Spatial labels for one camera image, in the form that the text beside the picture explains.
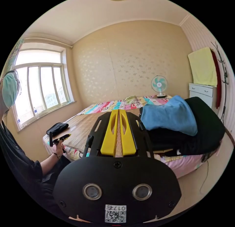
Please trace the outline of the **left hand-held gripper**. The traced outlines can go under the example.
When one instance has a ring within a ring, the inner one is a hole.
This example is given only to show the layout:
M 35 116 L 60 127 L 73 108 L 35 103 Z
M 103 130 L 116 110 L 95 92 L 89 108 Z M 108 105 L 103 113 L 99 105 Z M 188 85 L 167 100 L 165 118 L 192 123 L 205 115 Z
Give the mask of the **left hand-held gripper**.
M 52 148 L 53 148 L 53 154 L 56 152 L 56 147 L 60 141 L 64 142 L 66 139 L 68 139 L 71 136 L 71 134 L 65 134 L 61 136 L 60 138 L 56 138 L 52 140 Z

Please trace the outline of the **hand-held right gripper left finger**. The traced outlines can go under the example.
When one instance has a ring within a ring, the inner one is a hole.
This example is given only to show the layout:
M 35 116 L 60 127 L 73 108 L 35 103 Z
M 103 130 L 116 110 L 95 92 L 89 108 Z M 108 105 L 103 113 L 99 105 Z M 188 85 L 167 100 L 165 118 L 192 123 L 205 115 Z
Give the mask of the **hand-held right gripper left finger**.
M 112 110 L 100 149 L 103 156 L 115 156 L 118 131 L 118 110 Z

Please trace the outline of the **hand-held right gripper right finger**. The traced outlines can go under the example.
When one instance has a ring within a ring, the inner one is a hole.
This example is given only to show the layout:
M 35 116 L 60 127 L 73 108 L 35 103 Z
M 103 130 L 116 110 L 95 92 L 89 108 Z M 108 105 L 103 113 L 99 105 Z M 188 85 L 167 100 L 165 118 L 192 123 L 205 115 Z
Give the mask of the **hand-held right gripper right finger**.
M 135 155 L 136 147 L 131 132 L 131 127 L 125 110 L 119 110 L 120 133 L 123 156 Z

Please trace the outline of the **person's left hand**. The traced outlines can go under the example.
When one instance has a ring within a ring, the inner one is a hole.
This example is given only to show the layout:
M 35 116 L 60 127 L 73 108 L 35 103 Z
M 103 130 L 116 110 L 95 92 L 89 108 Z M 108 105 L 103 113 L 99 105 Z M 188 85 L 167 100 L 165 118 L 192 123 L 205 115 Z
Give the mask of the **person's left hand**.
M 54 145 L 54 152 L 60 156 L 64 154 L 64 145 L 62 140 L 60 140 L 56 145 Z

